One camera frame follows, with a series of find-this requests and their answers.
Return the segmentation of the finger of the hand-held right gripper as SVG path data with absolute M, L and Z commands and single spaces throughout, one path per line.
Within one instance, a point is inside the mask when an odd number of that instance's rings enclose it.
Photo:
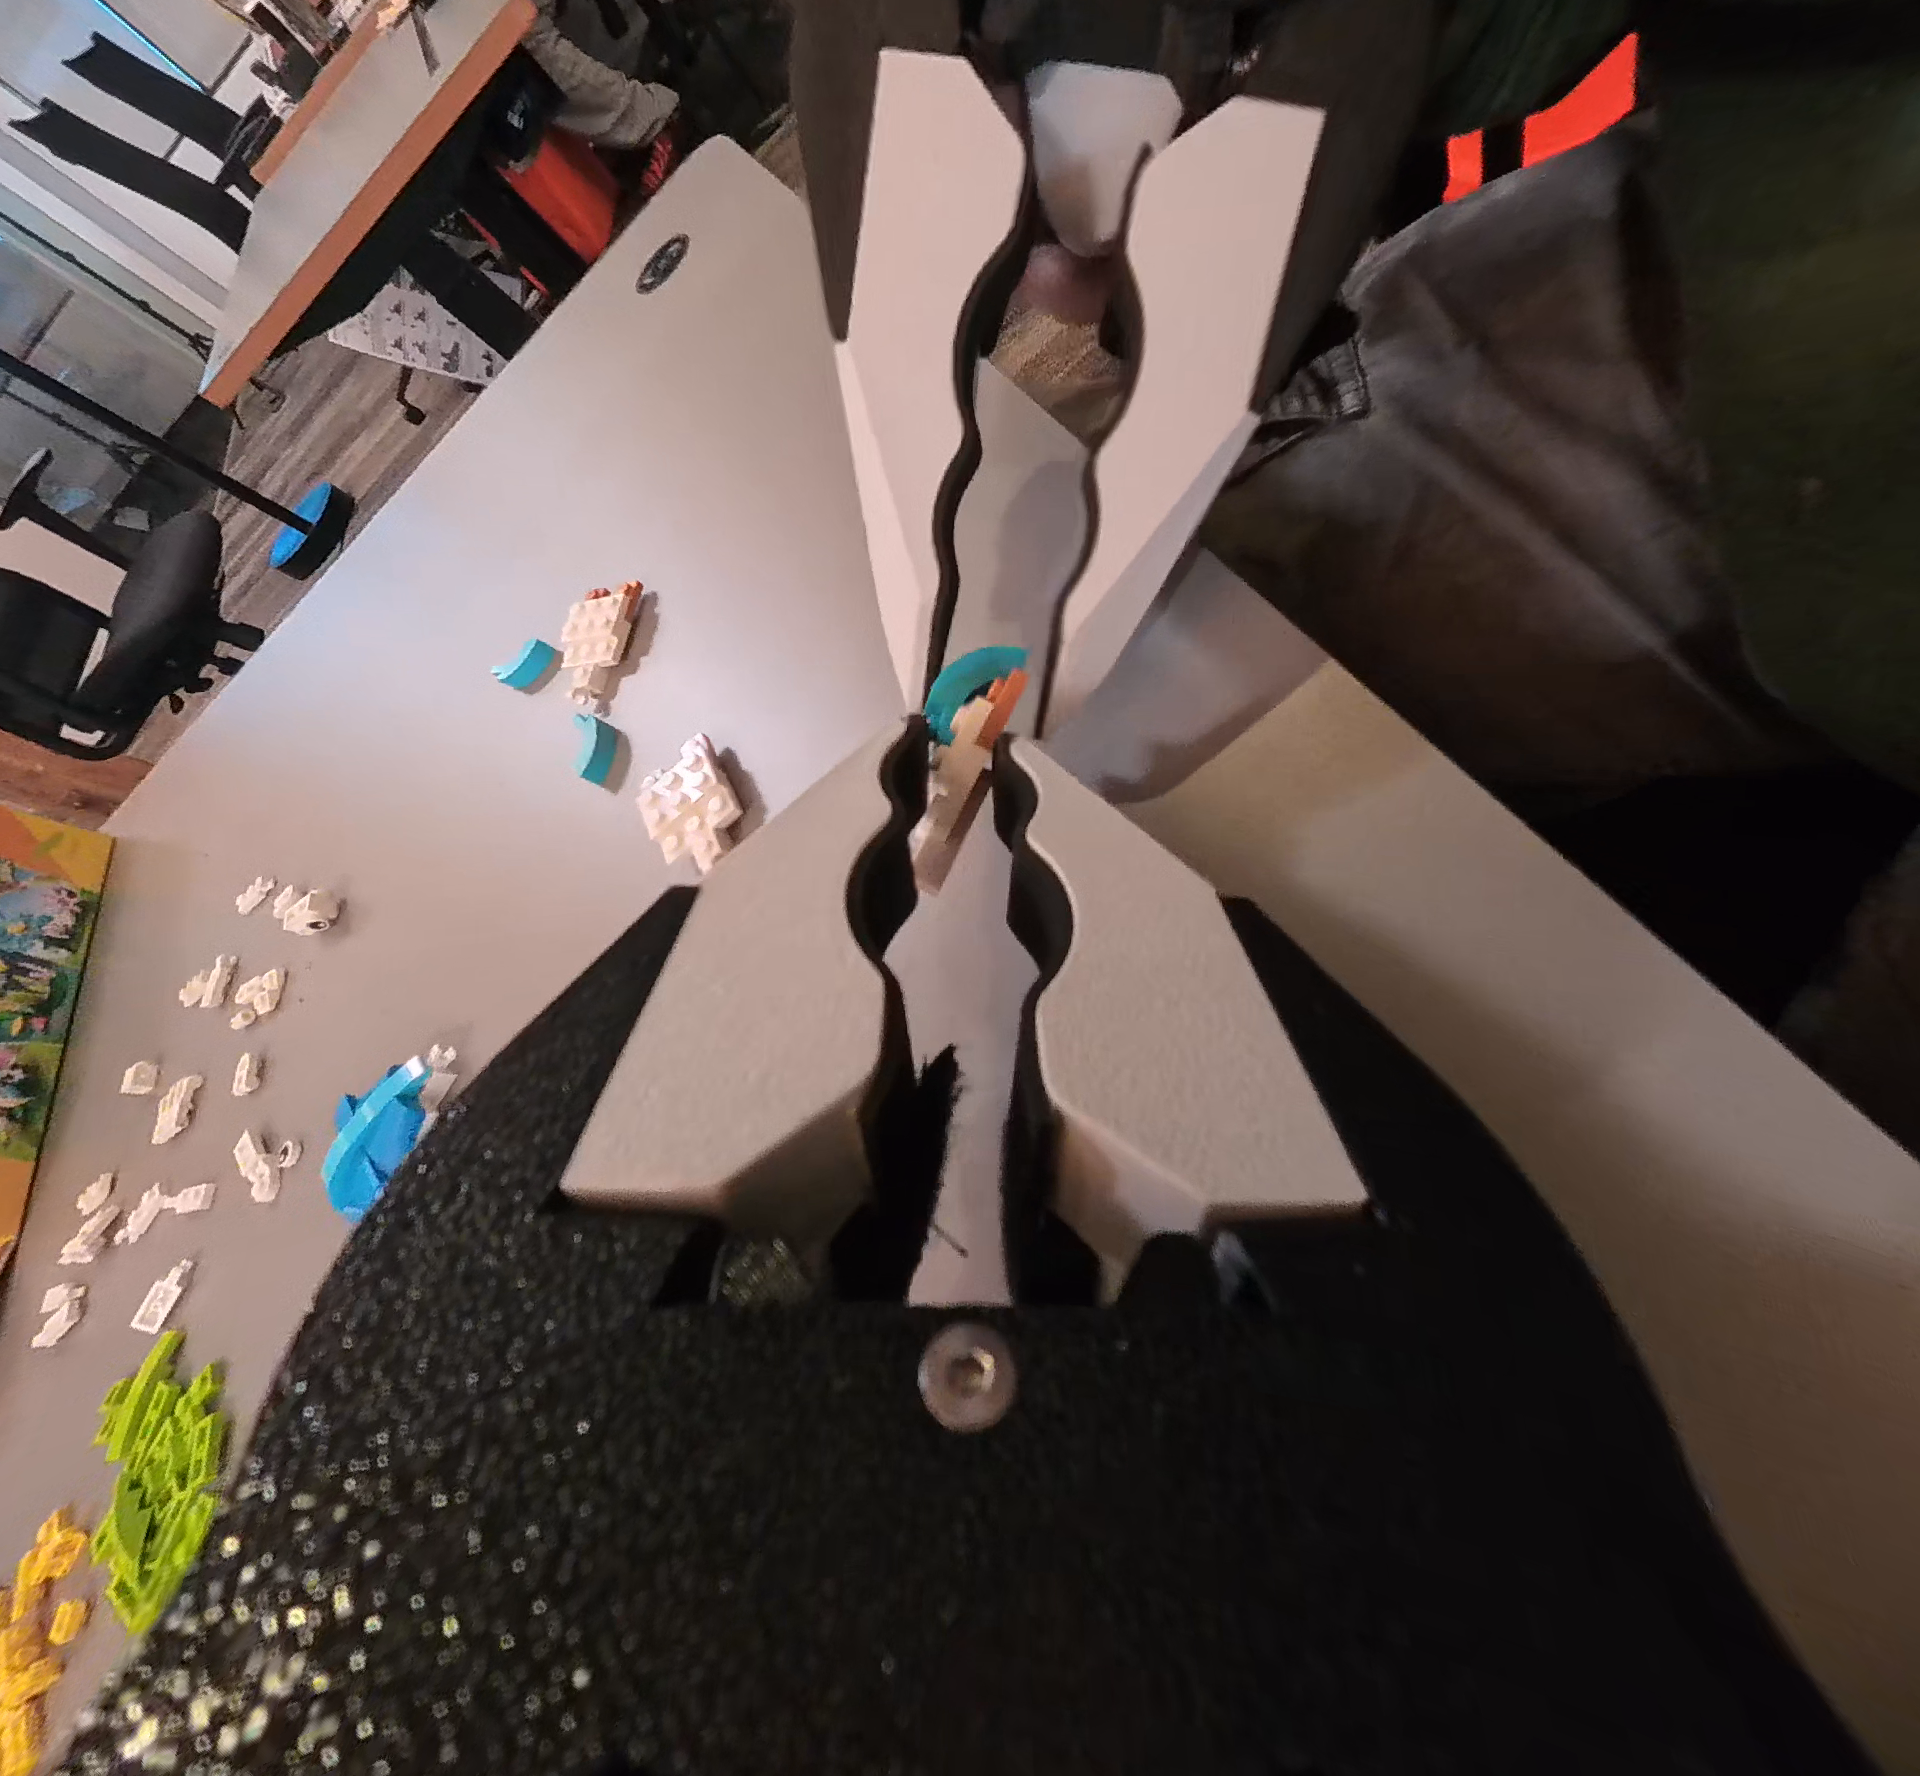
M 994 623 L 999 531 L 1045 470 L 985 363 L 1028 233 L 1028 143 L 974 66 L 882 50 L 831 363 L 878 618 L 912 711 L 954 627 Z
M 1141 165 L 1121 242 L 1129 377 L 1087 451 L 1087 544 L 1066 586 L 1036 732 L 1116 668 L 1255 430 L 1261 369 L 1324 110 L 1225 101 Z

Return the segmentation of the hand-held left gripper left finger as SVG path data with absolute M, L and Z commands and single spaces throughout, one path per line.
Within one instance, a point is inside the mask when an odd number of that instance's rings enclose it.
M 698 888 L 568 1156 L 585 1212 L 689 1216 L 736 1238 L 916 1265 L 939 1135 L 891 945 L 920 893 L 924 719 L 838 762 Z

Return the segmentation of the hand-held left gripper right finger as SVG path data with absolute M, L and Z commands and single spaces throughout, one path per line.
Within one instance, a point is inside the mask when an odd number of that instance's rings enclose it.
M 1359 1216 L 1370 1190 L 1228 899 L 1028 739 L 994 753 L 1021 1001 L 1012 1278 L 1133 1271 L 1161 1233 Z

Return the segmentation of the small white teal brick model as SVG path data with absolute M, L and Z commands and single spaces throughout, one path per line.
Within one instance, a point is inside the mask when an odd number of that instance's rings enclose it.
M 994 747 L 1028 693 L 1028 651 L 985 644 L 941 668 L 924 693 L 924 813 L 912 827 L 910 858 L 920 895 L 939 895 L 959 846 L 985 800 Z

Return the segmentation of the colourful toy set box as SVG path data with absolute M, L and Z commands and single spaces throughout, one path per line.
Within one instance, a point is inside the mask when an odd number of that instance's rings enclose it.
M 110 846 L 102 831 L 0 810 L 0 1265 L 31 1216 Z

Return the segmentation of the person's grey trousers leg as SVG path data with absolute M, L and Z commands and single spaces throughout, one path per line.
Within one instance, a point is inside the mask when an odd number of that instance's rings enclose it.
M 1370 248 L 1204 526 L 1501 795 L 1813 758 L 1710 536 L 1650 157 L 1631 117 Z

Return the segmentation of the orange red bag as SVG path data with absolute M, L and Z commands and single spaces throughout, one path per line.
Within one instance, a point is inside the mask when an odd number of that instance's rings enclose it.
M 503 177 L 585 266 L 606 252 L 619 182 L 585 136 L 552 128 L 537 147 Z

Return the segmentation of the blue toy brick model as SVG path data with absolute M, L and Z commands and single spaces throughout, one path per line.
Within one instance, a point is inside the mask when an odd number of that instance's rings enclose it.
M 459 1088 L 459 1045 L 438 1042 L 387 1069 L 365 1096 L 333 1108 L 333 1141 L 323 1156 L 323 1190 L 342 1224 L 365 1224 L 387 1182 L 425 1141 Z

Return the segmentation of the printed white sheet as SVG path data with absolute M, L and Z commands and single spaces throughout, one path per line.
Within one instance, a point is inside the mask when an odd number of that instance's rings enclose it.
M 412 271 L 395 271 L 361 314 L 332 327 L 327 337 L 375 363 L 471 389 L 487 389 L 504 369 L 504 355 L 425 292 Z

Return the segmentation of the grey desk with orange edge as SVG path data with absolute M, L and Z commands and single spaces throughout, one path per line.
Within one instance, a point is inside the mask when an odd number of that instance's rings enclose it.
M 258 165 L 200 400 L 229 408 L 536 23 L 536 0 L 382 0 Z

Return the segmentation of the heap of white bricks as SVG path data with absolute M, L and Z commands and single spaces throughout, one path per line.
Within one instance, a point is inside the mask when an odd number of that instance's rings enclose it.
M 323 936 L 342 926 L 346 899 L 332 888 L 303 888 L 303 883 L 281 883 L 274 876 L 250 878 L 236 899 L 236 917 L 258 917 L 266 911 L 281 931 L 291 936 Z M 223 1016 L 233 1033 L 252 1033 L 262 1021 L 276 1016 L 284 997 L 284 967 L 258 971 L 241 976 L 241 958 L 236 954 L 215 954 L 207 971 L 196 971 L 179 984 L 179 1007 L 184 1011 L 207 1011 Z M 126 1098 L 153 1098 L 153 1146 L 167 1147 L 184 1141 L 196 1126 L 200 1098 L 204 1098 L 204 1070 L 165 1070 L 165 1065 L 145 1060 L 123 1070 L 118 1092 Z M 233 1165 L 241 1173 L 241 1186 L 258 1207 L 270 1207 L 281 1190 L 284 1169 L 294 1169 L 303 1147 L 294 1141 L 284 1146 L 262 1146 L 258 1132 L 241 1132 L 233 1147 Z M 179 1190 L 167 1190 L 165 1182 L 153 1182 L 133 1202 L 118 1202 L 118 1173 L 106 1169 L 99 1173 L 72 1202 L 79 1208 L 79 1229 L 64 1238 L 59 1265 L 61 1271 L 84 1271 L 96 1265 L 102 1249 L 110 1248 L 141 1248 L 165 1216 L 192 1216 L 207 1212 L 215 1207 L 215 1182 L 187 1182 Z M 187 1296 L 196 1278 L 196 1261 L 179 1257 L 172 1261 L 141 1298 L 130 1315 L 130 1332 L 159 1337 L 176 1313 L 179 1298 Z M 55 1353 L 61 1350 L 79 1324 L 86 1318 L 90 1291 L 86 1285 L 55 1285 L 47 1286 L 39 1302 L 39 1332 L 32 1332 L 32 1353 Z

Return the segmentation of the black pole with blue base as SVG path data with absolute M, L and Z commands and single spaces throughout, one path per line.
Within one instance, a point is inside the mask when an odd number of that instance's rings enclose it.
M 258 492 L 250 482 L 233 475 L 229 470 L 207 463 L 204 458 L 172 444 L 167 434 L 110 413 L 96 396 L 72 393 L 50 369 L 39 369 L 24 358 L 14 358 L 7 350 L 0 355 L 0 373 L 7 381 L 24 381 L 31 393 L 55 400 L 61 413 L 72 413 L 115 442 L 187 472 L 192 482 L 229 492 L 233 503 L 250 505 L 252 513 L 266 513 L 281 526 L 274 543 L 274 569 L 284 579 L 311 579 L 317 576 L 346 543 L 352 517 L 354 517 L 354 495 L 333 487 L 333 484 L 316 484 L 300 505 L 281 505 L 266 492 Z

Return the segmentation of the black office chair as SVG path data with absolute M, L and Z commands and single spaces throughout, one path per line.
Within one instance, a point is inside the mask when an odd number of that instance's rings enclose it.
M 179 513 L 123 559 L 42 495 L 50 463 L 50 450 L 24 462 L 0 526 L 31 521 L 110 564 L 118 591 L 99 611 L 24 569 L 0 576 L 0 728 L 69 762 L 110 762 L 159 707 L 207 693 L 215 673 L 241 673 L 266 637 L 223 618 L 214 513 Z

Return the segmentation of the heap of green bricks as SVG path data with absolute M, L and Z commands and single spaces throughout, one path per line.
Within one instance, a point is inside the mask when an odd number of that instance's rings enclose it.
M 223 1366 L 179 1371 L 184 1332 L 167 1327 L 99 1409 L 96 1451 L 110 1498 L 90 1537 L 115 1621 L 145 1636 L 179 1594 L 219 1509 L 229 1456 Z

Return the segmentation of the heap of yellow bricks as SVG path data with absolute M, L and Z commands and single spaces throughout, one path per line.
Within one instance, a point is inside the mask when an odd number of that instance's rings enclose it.
M 96 1537 L 69 1509 L 39 1524 L 32 1543 L 0 1588 L 0 1773 L 32 1776 L 47 1738 L 47 1698 L 64 1676 L 64 1648 L 90 1621 L 90 1599 L 61 1586 L 90 1562 Z

